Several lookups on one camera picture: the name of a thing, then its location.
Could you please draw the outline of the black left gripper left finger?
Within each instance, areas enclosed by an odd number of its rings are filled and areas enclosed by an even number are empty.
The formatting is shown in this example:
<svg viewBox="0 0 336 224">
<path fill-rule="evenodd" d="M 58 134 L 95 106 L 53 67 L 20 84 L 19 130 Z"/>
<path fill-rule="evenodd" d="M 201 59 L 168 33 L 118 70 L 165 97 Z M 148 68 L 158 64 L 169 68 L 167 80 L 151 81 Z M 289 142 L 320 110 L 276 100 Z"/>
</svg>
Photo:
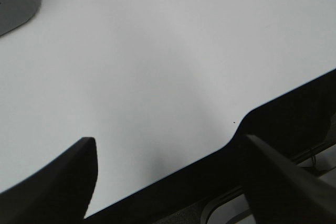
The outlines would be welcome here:
<svg viewBox="0 0 336 224">
<path fill-rule="evenodd" d="M 83 137 L 1 193 L 1 223 L 83 223 L 97 177 L 96 140 Z"/>
</svg>

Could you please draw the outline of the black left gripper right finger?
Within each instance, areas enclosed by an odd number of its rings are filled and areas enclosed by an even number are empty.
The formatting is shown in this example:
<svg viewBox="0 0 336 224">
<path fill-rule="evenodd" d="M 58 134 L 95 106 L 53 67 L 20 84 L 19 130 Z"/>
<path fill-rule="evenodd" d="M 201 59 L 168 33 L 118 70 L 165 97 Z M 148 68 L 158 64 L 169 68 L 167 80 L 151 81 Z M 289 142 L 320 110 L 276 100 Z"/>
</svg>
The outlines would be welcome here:
<svg viewBox="0 0 336 224">
<path fill-rule="evenodd" d="M 335 188 L 254 135 L 241 139 L 241 185 L 256 223 L 335 223 Z"/>
</svg>

